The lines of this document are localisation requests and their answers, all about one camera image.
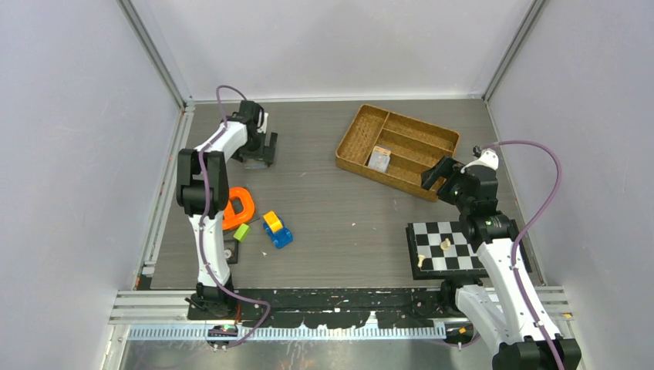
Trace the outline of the credit card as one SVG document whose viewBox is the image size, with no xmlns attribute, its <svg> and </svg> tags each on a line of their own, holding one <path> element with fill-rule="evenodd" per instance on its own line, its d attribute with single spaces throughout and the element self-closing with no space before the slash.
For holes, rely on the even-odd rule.
<svg viewBox="0 0 654 370">
<path fill-rule="evenodd" d="M 388 169 L 392 151 L 384 146 L 375 145 L 367 162 L 367 167 L 380 173 Z"/>
</svg>

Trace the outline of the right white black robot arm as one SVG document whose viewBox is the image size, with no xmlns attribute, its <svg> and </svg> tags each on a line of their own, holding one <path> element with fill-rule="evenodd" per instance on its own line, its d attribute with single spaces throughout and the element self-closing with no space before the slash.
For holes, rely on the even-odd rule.
<svg viewBox="0 0 654 370">
<path fill-rule="evenodd" d="M 546 312 L 521 256 L 517 224 L 497 208 L 498 166 L 498 155 L 485 150 L 468 164 L 444 156 L 421 175 L 424 190 L 437 186 L 437 197 L 458 209 L 498 299 L 493 303 L 477 279 L 455 277 L 441 284 L 440 306 L 470 320 L 494 369 L 576 369 L 582 350 Z"/>
</svg>

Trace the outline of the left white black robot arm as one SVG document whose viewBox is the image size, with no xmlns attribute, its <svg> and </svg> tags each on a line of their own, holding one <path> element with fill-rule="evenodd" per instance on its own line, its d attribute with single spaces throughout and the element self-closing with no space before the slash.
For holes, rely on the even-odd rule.
<svg viewBox="0 0 654 370">
<path fill-rule="evenodd" d="M 176 199 L 190 221 L 198 258 L 195 291 L 186 299 L 190 320 L 226 319 L 238 307 L 224 254 L 227 162 L 235 159 L 254 168 L 274 163 L 277 135 L 267 132 L 267 121 L 265 109 L 245 99 L 205 142 L 177 154 Z"/>
</svg>

